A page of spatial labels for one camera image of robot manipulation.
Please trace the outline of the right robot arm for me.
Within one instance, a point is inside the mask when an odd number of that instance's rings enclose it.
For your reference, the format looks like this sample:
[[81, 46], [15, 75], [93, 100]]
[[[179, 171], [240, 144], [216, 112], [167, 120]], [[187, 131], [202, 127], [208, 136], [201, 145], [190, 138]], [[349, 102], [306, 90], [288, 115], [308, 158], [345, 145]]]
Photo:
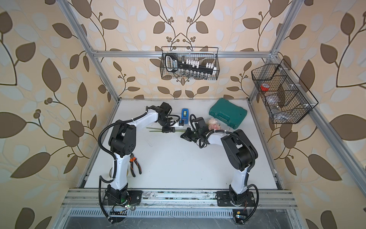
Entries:
[[199, 148], [209, 145], [222, 146], [230, 164], [235, 169], [232, 182], [229, 186], [229, 198], [233, 205], [241, 206], [249, 198], [251, 192], [248, 184], [249, 174], [258, 158], [258, 152], [245, 135], [238, 129], [230, 132], [226, 130], [210, 130], [202, 117], [191, 114], [190, 127], [181, 135], [181, 138], [196, 143]]

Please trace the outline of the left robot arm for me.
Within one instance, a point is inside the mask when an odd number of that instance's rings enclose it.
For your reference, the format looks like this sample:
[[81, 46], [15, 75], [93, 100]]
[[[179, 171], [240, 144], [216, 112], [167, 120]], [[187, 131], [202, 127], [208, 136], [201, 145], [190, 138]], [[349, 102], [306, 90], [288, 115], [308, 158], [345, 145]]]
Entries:
[[117, 120], [104, 128], [98, 136], [98, 145], [102, 151], [112, 156], [112, 177], [107, 180], [99, 176], [98, 189], [107, 184], [105, 197], [113, 205], [131, 204], [128, 194], [128, 160], [133, 155], [137, 144], [137, 131], [152, 123], [158, 123], [163, 133], [174, 132], [181, 124], [181, 117], [172, 114], [172, 107], [163, 102], [160, 106], [148, 106], [145, 112], [129, 120]]

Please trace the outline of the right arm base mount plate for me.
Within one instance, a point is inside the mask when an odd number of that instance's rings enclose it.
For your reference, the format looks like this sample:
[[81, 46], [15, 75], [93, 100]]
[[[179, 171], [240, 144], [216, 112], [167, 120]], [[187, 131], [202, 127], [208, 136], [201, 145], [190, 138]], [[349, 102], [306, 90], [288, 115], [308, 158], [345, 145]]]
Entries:
[[255, 198], [251, 191], [245, 191], [242, 194], [236, 194], [234, 191], [217, 191], [217, 205], [219, 207], [254, 207]]

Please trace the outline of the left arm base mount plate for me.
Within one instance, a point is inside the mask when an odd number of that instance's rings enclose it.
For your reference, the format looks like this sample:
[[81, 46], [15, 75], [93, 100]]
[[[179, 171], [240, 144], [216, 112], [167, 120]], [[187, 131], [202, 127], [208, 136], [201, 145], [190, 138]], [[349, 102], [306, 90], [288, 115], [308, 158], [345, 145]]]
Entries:
[[127, 191], [106, 191], [102, 201], [103, 205], [114, 206], [114, 205], [133, 205], [138, 206], [142, 200], [141, 190], [127, 190]]

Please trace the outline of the blue tape dispenser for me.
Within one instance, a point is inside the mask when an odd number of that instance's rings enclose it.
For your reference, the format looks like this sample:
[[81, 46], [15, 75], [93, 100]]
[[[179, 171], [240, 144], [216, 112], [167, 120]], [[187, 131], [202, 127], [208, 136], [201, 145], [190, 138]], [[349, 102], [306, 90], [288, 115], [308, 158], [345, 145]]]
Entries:
[[189, 123], [189, 110], [187, 108], [182, 109], [181, 120], [184, 125]]

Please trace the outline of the pink flower bouquet green stems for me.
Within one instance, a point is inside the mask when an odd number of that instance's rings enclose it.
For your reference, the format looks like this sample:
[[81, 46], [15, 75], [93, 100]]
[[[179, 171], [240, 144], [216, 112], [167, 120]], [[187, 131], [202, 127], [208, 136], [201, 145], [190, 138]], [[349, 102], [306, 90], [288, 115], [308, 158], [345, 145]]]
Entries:
[[[210, 118], [206, 123], [209, 130], [220, 130], [222, 129], [220, 123], [215, 118]], [[147, 127], [150, 132], [161, 132], [162, 128]], [[183, 126], [175, 127], [175, 132], [185, 132]]]

